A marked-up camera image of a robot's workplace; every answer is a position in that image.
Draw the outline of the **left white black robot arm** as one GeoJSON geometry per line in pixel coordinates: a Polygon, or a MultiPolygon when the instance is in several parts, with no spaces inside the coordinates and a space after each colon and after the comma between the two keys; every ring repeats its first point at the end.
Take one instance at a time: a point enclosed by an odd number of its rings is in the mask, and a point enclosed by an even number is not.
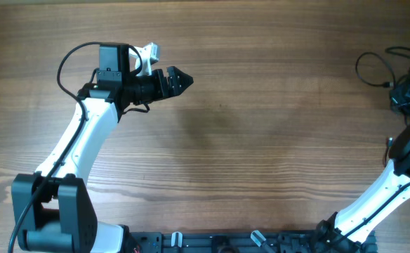
{"type": "Polygon", "coordinates": [[[51,154],[11,186],[15,227],[8,251],[141,252],[127,226],[100,222],[86,189],[107,137],[128,112],[182,94],[193,78],[174,66],[154,69],[159,49],[101,42],[99,66],[73,94],[76,109],[51,154]]]}

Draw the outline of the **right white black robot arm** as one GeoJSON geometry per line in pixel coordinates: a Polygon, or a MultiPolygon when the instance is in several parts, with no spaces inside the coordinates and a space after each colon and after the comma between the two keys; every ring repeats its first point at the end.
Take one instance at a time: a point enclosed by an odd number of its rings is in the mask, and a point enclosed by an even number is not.
{"type": "MultiPolygon", "coordinates": [[[[385,52],[410,60],[409,47],[392,46],[385,52]]],[[[308,243],[311,252],[367,252],[373,229],[410,199],[410,68],[381,87],[390,90],[390,107],[403,115],[406,129],[387,140],[385,168],[376,181],[351,205],[317,225],[308,243]]]]}

